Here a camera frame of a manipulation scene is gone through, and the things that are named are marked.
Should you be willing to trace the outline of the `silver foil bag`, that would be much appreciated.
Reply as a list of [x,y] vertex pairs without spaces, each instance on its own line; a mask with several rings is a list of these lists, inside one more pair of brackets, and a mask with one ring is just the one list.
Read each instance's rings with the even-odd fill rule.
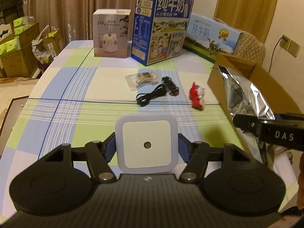
[[[266,118],[268,120],[275,119],[275,115],[266,99],[250,80],[231,68],[223,66],[218,68],[224,82],[225,97],[230,118],[234,118],[236,115],[249,115],[257,118]],[[276,146],[262,142],[258,139],[258,136],[255,135],[255,132],[251,132],[250,129],[255,129],[251,121],[244,129],[236,128],[238,135],[245,143],[244,147],[250,151],[256,160],[272,170],[275,161]]]

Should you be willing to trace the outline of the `white square night light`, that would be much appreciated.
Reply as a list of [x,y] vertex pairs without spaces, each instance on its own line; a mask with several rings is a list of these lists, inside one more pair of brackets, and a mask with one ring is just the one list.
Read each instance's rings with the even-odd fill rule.
[[167,113],[130,114],[115,124],[117,163],[123,173],[150,174],[178,164],[178,125]]

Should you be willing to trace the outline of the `red Doraemon figurine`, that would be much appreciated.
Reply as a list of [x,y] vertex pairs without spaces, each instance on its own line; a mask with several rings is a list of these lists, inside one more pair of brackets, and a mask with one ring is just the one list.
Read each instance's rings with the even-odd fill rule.
[[189,99],[192,102],[192,108],[203,110],[205,107],[204,96],[205,88],[202,88],[200,85],[193,82],[189,90]]

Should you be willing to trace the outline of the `large brown cardboard box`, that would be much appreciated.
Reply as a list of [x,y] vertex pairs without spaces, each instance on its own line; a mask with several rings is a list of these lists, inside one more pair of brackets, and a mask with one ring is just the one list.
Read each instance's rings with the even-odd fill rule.
[[[224,82],[218,69],[220,66],[231,68],[250,80],[266,99],[275,115],[275,118],[279,114],[302,114],[294,99],[261,65],[232,55],[219,54],[214,66],[212,67],[212,71],[208,79],[208,86],[219,101],[219,104],[226,113],[228,120],[231,122],[236,133],[236,127],[232,122],[233,118],[230,118],[228,114]],[[242,145],[245,146],[241,137],[239,135],[238,137]]]

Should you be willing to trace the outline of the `plaid bed sheet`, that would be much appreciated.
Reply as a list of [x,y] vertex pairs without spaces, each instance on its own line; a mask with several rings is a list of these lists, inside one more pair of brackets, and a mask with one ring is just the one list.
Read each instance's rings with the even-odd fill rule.
[[[31,217],[17,213],[9,196],[13,178],[61,143],[73,147],[99,139],[114,131],[116,120],[133,113],[170,113],[178,131],[187,139],[202,139],[213,147],[223,143],[241,145],[226,113],[207,81],[212,63],[183,50],[181,55],[151,66],[132,58],[95,57],[92,41],[70,42],[33,88],[10,134],[1,158],[2,227],[269,227],[280,219],[232,217],[199,200],[194,188],[174,190],[177,199],[160,193],[174,187],[173,179],[159,185],[147,183],[139,190],[133,181],[125,188],[107,190],[92,211],[84,210],[71,219]],[[136,103],[125,76],[153,71],[169,76],[179,95],[157,98],[145,107]],[[192,83],[205,88],[205,107],[192,108]]]

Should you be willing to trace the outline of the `quilted beige chair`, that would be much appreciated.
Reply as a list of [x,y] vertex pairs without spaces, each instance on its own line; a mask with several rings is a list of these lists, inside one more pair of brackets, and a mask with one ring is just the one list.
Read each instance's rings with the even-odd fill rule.
[[246,31],[240,33],[233,55],[262,64],[265,57],[265,45],[254,35]]

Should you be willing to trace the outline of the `cotton swab packet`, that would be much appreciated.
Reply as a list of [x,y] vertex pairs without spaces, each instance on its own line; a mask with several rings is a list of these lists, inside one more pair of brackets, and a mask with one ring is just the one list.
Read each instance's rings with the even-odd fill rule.
[[155,72],[143,72],[125,76],[126,83],[131,91],[136,91],[148,84],[157,84],[158,76]]

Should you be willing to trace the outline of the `light blue milk box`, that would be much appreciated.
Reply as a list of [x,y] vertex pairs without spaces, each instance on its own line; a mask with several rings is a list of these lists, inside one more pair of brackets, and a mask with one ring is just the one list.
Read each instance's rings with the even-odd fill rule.
[[233,54],[241,32],[226,24],[191,14],[183,47],[211,62],[218,54]]

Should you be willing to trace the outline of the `wooden door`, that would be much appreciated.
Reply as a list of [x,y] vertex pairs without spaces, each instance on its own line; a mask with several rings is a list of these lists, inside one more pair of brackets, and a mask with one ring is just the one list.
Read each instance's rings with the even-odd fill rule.
[[214,17],[264,43],[276,4],[277,0],[217,0]]

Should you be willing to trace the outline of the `white plastic bag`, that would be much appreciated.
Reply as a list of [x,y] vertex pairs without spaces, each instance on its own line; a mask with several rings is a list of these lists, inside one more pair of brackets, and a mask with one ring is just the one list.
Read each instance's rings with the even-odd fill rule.
[[52,63],[54,60],[50,50],[46,49],[43,43],[43,39],[47,37],[48,33],[49,25],[46,25],[40,34],[31,41],[32,53],[41,64]]

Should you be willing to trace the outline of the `tissue cardboard box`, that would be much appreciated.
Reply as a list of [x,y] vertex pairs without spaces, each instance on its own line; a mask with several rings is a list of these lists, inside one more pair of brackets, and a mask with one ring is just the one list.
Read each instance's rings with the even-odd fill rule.
[[38,69],[32,53],[32,41],[40,34],[33,17],[24,16],[13,21],[13,38],[1,44],[1,70],[6,77],[30,78]]

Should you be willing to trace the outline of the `white humidifier box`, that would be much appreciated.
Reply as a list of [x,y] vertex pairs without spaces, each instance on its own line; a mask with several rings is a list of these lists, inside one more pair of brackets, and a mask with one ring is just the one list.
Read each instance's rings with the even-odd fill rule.
[[94,12],[94,56],[127,58],[130,14],[130,9],[98,9]]

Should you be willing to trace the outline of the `blue milk carton box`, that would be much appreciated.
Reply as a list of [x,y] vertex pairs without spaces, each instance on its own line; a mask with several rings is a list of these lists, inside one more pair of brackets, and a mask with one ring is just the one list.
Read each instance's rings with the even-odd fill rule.
[[194,0],[135,0],[131,57],[142,65],[180,56]]

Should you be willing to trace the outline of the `wall power socket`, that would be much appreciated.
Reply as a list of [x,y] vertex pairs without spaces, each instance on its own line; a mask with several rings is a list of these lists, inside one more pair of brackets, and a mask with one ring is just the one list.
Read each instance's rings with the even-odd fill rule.
[[295,41],[291,40],[285,35],[282,35],[280,40],[280,47],[286,50],[294,58],[298,56],[301,46]]

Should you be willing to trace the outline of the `wooden picture frame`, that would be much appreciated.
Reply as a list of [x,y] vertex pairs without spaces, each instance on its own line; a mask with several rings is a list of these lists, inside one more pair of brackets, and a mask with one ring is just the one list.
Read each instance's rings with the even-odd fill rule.
[[20,116],[26,101],[28,100],[29,96],[23,96],[18,98],[13,98],[10,102],[6,115],[4,117],[4,121],[1,125],[1,148],[4,148],[12,129]]

